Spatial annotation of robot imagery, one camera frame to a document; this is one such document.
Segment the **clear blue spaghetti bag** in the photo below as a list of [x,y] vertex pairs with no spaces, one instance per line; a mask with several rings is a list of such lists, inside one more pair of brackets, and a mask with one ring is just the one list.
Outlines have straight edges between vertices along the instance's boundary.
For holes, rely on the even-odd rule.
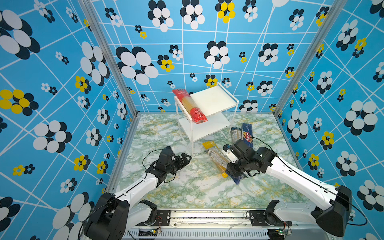
[[205,150],[205,153],[208,154],[211,160],[215,163],[223,178],[231,178],[236,185],[239,185],[241,180],[246,178],[244,174],[235,177],[227,171],[227,165],[228,163],[231,163],[231,161],[218,148],[209,148]]

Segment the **red spaghetti bag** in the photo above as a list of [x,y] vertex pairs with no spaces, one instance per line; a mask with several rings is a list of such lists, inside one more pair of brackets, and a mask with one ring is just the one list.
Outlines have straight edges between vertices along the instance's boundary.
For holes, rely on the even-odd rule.
[[174,89],[173,93],[187,110],[195,124],[201,124],[208,121],[207,117],[185,89]]

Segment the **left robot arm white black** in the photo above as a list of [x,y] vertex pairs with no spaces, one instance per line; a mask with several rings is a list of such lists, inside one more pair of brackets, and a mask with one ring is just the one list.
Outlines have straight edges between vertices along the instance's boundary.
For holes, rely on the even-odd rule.
[[177,156],[172,147],[160,150],[159,158],[145,169],[143,176],[129,187],[114,194],[103,194],[83,233],[91,240],[120,240],[132,227],[156,221],[157,205],[143,200],[149,192],[166,182],[168,175],[187,166],[192,157],[185,153]]

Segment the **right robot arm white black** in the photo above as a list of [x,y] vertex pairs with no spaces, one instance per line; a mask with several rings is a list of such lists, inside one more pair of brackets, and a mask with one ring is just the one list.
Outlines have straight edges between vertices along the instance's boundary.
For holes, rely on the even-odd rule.
[[299,208],[298,204],[270,202],[270,208],[266,210],[269,219],[315,223],[333,236],[345,235],[352,210],[352,192],[349,188],[335,187],[317,180],[266,147],[254,150],[244,141],[238,140],[232,145],[224,145],[223,151],[230,159],[227,164],[230,175],[238,177],[251,171],[267,174],[286,183],[311,201],[303,208]]

